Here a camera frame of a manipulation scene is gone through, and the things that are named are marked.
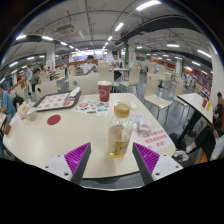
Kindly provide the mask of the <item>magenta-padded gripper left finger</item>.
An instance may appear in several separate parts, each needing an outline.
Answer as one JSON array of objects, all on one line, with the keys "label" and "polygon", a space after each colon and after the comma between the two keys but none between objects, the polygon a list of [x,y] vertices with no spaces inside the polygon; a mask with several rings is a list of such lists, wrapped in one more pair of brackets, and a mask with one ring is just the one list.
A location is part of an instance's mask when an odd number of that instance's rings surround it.
[{"label": "magenta-padded gripper left finger", "polygon": [[56,154],[43,167],[44,170],[76,185],[81,183],[89,156],[91,143],[81,145],[65,155]]}]

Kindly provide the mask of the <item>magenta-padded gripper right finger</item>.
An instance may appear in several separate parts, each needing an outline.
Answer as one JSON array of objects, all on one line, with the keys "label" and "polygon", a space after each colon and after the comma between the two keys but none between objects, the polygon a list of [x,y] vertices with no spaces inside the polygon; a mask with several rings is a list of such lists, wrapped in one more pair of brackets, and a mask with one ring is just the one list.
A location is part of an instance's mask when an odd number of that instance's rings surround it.
[{"label": "magenta-padded gripper right finger", "polygon": [[159,155],[138,143],[133,144],[132,153],[145,185],[182,169],[168,154]]}]

